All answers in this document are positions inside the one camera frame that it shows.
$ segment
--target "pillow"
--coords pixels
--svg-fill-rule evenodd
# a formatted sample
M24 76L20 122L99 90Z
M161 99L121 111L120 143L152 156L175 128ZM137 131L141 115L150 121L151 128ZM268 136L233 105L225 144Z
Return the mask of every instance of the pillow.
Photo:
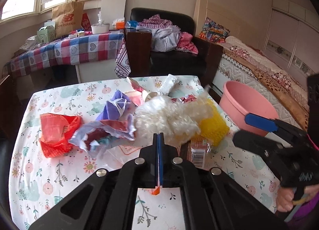
M206 18L205 24L203 25L203 30L200 32L199 37L210 42L225 42L226 37L229 35L230 31L217 24L210 18Z

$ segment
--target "white tablecloth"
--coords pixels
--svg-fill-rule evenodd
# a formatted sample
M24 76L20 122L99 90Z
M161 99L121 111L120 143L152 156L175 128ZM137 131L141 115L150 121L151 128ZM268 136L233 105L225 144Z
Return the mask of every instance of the white tablecloth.
M171 97L198 95L203 91L196 76L180 76L179 79L179 84L170 93ZM141 86L151 91L158 90L164 80L165 76L137 79ZM44 90L32 96L15 143L9 176L11 215L19 229L28 230L36 219L107 162L92 159L78 148L73 148L65 156L46 159L38 141L41 137L39 115L81 115L84 122L89 122L98 116L105 101L117 89L127 92L131 87L125 79L118 79ZM230 134L208 155L205 168L220 167L274 212L279 181L259 156L234 147L231 136L238 128L215 105L230 127ZM138 223L138 217L142 214L145 221ZM148 228L146 219L150 219ZM139 190L133 228L185 229L179 190L162 189L158 196Z

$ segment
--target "white plastic container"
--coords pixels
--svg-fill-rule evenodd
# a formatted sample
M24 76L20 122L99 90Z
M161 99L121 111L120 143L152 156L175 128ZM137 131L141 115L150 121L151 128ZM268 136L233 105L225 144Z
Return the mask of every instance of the white plastic container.
M107 33L110 30L110 24L99 25L99 26L92 25L91 28L92 28L93 34Z

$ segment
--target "human hand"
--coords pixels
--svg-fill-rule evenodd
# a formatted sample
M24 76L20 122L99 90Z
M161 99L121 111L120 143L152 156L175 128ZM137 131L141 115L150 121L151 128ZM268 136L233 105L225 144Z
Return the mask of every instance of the human hand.
M309 196L306 197L305 202L308 202L312 198L314 198L317 195L318 191L319 191L319 184L305 187L305 190L304 190L305 194L309 194ZM292 210L293 196L294 196L293 189L280 187L278 189L277 198L276 198L277 210L279 212L288 212Z

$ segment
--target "pink plastic tub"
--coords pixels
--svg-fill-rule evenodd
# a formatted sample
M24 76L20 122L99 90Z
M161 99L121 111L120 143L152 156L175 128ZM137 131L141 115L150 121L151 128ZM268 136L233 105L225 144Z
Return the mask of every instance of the pink plastic tub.
M261 136L268 132L247 125L245 116L253 113L262 117L279 118L272 104L253 88L236 81L227 81L224 84L224 93L219 103L226 114L240 128Z

